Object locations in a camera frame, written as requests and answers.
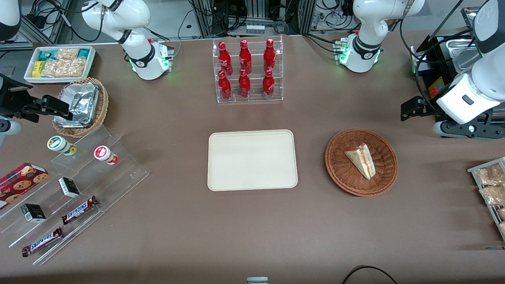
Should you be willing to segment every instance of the cookie box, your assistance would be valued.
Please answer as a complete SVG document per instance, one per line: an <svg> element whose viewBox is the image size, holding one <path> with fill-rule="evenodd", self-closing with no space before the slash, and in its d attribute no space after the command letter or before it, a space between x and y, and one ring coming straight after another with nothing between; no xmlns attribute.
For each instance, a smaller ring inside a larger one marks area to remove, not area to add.
<svg viewBox="0 0 505 284"><path fill-rule="evenodd" d="M0 209L22 196L49 175L44 168L23 163L15 170L0 178Z"/></svg>

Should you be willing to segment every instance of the coca-cola bottle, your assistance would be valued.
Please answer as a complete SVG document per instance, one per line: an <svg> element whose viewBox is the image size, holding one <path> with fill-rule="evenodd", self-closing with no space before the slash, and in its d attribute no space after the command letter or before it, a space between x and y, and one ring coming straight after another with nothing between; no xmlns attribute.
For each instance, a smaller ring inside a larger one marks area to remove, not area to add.
<svg viewBox="0 0 505 284"><path fill-rule="evenodd" d="M226 72L226 75L231 76L233 74L233 68L231 67L231 56L226 50L226 44L224 41L220 41L219 44L219 65L221 69Z"/></svg>
<svg viewBox="0 0 505 284"><path fill-rule="evenodd" d="M253 62L251 60L251 51L247 48L247 40L245 39L240 41L240 54L238 57L240 59L240 67L245 69L247 74L251 74L253 71Z"/></svg>
<svg viewBox="0 0 505 284"><path fill-rule="evenodd" d="M272 77L272 69L265 71L265 78L263 78L263 97L267 100L274 96L275 80Z"/></svg>
<svg viewBox="0 0 505 284"><path fill-rule="evenodd" d="M219 70L218 73L219 76L219 90L221 91L221 96L223 97L223 100L229 101L231 100L231 84L228 78L226 78L226 74L223 70Z"/></svg>
<svg viewBox="0 0 505 284"><path fill-rule="evenodd" d="M268 69L274 70L274 67L275 67L274 40L269 38L267 39L267 48L265 49L265 53L263 53L263 69L266 72Z"/></svg>
<svg viewBox="0 0 505 284"><path fill-rule="evenodd" d="M238 85L240 86L240 95L244 99L249 98L251 91L251 81L249 80L249 77L247 76L247 71L244 68L240 70L240 78L238 79Z"/></svg>

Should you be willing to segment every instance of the snickers bar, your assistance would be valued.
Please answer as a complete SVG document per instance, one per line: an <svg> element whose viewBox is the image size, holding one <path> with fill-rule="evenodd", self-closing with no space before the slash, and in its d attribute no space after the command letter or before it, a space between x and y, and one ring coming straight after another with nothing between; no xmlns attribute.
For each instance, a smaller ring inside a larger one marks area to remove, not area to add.
<svg viewBox="0 0 505 284"><path fill-rule="evenodd" d="M50 242L58 239L58 238L63 238L63 231L60 227L58 227L54 232L48 234L47 236L41 238L38 240L36 243L33 243L31 246L26 246L23 248L23 251L21 252L23 254L23 257L27 257L40 249L41 247L49 244Z"/></svg>
<svg viewBox="0 0 505 284"><path fill-rule="evenodd" d="M86 212L89 208L93 207L95 204L98 204L98 200L96 200L93 195L90 199L86 200L83 204L79 205L76 209L70 211L67 215L62 217L63 225L68 224L73 219L79 217L82 213Z"/></svg>

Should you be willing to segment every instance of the round wicker basket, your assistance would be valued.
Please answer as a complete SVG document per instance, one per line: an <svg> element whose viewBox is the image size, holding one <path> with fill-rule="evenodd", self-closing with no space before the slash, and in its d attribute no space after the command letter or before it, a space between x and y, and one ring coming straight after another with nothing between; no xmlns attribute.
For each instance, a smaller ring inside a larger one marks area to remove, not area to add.
<svg viewBox="0 0 505 284"><path fill-rule="evenodd" d="M365 143L375 165L376 174L367 180L345 155L353 147ZM363 197L376 196L391 188L398 174L398 160L391 145L378 134L351 128L335 135L325 154L326 169L343 190Z"/></svg>
<svg viewBox="0 0 505 284"><path fill-rule="evenodd" d="M107 94L107 90L105 89L104 85L102 85L102 83L96 80L95 78L86 78L84 80L72 82L71 84L84 84L84 83L94 83L98 87L100 87L100 93L98 94L98 102L96 102L96 110L93 118L94 122L89 128L62 128L57 126L53 122L53 127L61 135L71 136L74 138L81 138L84 135L91 132L97 126L103 124L105 120L105 116L107 115L107 107L109 106L109 95ZM61 99L62 94L63 90L61 90L60 94L58 95L58 99Z"/></svg>

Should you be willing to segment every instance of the table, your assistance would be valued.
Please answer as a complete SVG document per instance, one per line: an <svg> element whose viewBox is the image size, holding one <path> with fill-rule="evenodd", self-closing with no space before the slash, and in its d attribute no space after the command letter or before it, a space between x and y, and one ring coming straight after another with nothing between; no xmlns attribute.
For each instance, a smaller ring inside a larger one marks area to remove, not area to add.
<svg viewBox="0 0 505 284"><path fill-rule="evenodd" d="M427 34L406 38L419 44ZM105 125L152 174L43 266L0 246L0 282L244 283L264 275L272 284L340 283L369 264L399 283L503 283L504 254L483 250L503 242L466 169L504 156L505 144L440 139L429 117L400 122L401 103L417 91L397 33L366 74L285 36L284 102L252 106L216 103L211 44L184 41L173 72L154 81L131 71L119 45L95 46L93 76L110 96ZM56 133L50 121L23 121L24 132L5 139L0 174L56 155L45 146ZM383 195L349 195L326 172L327 142L351 127L377 132L396 151L398 180ZM264 129L294 133L298 185L210 191L209 136ZM360 271L348 283L366 281L387 278Z"/></svg>

